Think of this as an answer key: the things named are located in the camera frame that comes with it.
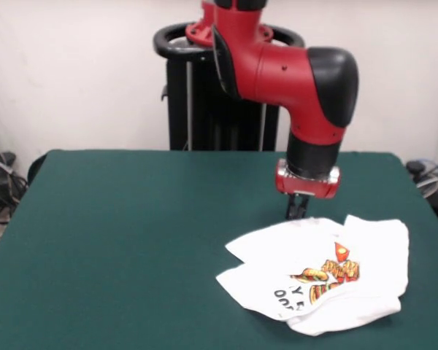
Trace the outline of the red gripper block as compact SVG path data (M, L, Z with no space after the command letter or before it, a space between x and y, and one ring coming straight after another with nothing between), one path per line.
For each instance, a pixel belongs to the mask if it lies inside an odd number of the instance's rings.
M286 159L279 159L275 170L275 185L280 193L289 195L285 218L303 219L307 213L309 196L331 199L336 195L340 185L340 168L334 166L329 175L320 180L306 179L293 174ZM301 197L298 208L296 195L309 195Z

